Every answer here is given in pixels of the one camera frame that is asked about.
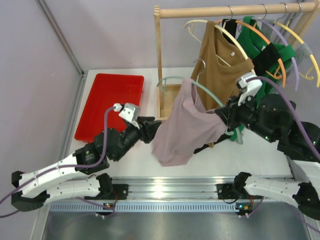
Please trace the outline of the pink tank top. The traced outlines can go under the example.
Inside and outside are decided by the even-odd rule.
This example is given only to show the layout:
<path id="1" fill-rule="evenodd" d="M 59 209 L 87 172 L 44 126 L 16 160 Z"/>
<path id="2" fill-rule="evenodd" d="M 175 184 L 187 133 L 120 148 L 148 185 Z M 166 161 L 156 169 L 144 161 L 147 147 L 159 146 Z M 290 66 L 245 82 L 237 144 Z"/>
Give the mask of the pink tank top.
<path id="1" fill-rule="evenodd" d="M 194 151 L 216 142 L 227 130 L 213 109 L 206 110 L 193 80 L 186 77 L 172 106 L 151 142 L 152 154 L 162 167 L 188 163 Z"/>

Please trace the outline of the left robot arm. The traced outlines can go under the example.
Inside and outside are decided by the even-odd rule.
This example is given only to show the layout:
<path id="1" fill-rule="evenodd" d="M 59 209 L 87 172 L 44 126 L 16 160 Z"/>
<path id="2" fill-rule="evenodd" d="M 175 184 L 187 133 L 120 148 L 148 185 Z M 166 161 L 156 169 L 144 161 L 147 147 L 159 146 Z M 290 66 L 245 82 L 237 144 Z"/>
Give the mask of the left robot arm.
<path id="1" fill-rule="evenodd" d="M 39 209 L 51 202 L 71 198 L 108 200 L 115 196 L 112 178 L 103 170 L 118 162 L 139 141 L 149 144 L 161 125 L 152 116 L 139 116 L 137 125 L 126 122 L 125 130 L 105 128 L 103 132 L 55 164 L 25 173 L 15 171 L 11 183 L 11 205 L 20 212 Z"/>

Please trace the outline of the mint green hanger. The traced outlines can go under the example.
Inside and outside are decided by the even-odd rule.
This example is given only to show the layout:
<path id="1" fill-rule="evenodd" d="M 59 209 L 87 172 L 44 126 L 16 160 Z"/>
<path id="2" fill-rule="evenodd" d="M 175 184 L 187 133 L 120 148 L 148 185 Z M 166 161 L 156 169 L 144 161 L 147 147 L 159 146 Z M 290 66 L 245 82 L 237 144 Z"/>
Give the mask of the mint green hanger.
<path id="1" fill-rule="evenodd" d="M 202 58 L 197 58 L 193 63 L 196 64 L 198 61 L 201 61 L 203 64 L 203 70 L 201 72 L 198 73 L 196 80 L 192 81 L 192 84 L 199 87 L 200 89 L 202 89 L 204 92 L 206 92 L 213 100 L 215 100 L 218 105 L 220 107 L 224 107 L 225 105 L 219 100 L 219 98 L 213 94 L 210 90 L 208 90 L 205 86 L 203 86 L 202 84 L 199 83 L 199 76 L 205 71 L 206 69 L 206 62 L 202 59 Z M 175 99 L 171 94 L 167 93 L 166 91 L 166 86 L 167 86 L 167 80 L 168 79 L 180 79 L 180 80 L 184 80 L 184 77 L 182 76 L 168 76 L 168 77 L 164 77 L 162 79 L 159 80 L 159 82 L 157 83 L 157 87 L 160 87 L 161 85 L 161 90 L 163 93 L 165 93 L 166 95 L 170 96 L 173 100 Z M 225 131 L 225 134 L 227 136 L 232 136 L 234 133 L 236 133 L 237 139 L 236 139 L 236 143 L 239 145 L 242 145 L 243 142 L 243 135 L 241 133 L 241 131 L 239 130 L 239 127 L 237 127 L 235 129 L 235 131 Z"/>

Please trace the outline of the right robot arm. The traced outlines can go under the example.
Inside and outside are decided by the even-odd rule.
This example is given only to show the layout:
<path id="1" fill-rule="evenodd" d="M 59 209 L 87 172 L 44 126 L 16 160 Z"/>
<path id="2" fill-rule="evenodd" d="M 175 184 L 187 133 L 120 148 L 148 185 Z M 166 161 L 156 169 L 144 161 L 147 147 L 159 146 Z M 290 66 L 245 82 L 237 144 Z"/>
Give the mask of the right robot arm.
<path id="1" fill-rule="evenodd" d="M 240 172 L 233 183 L 218 187 L 222 200 L 265 197 L 296 207 L 304 215 L 320 219 L 320 128 L 300 121 L 296 104 L 280 94 L 268 94 L 260 101 L 248 96 L 243 103 L 229 99 L 216 114 L 235 130 L 244 126 L 289 157 L 304 172 L 306 181 L 278 181 Z"/>

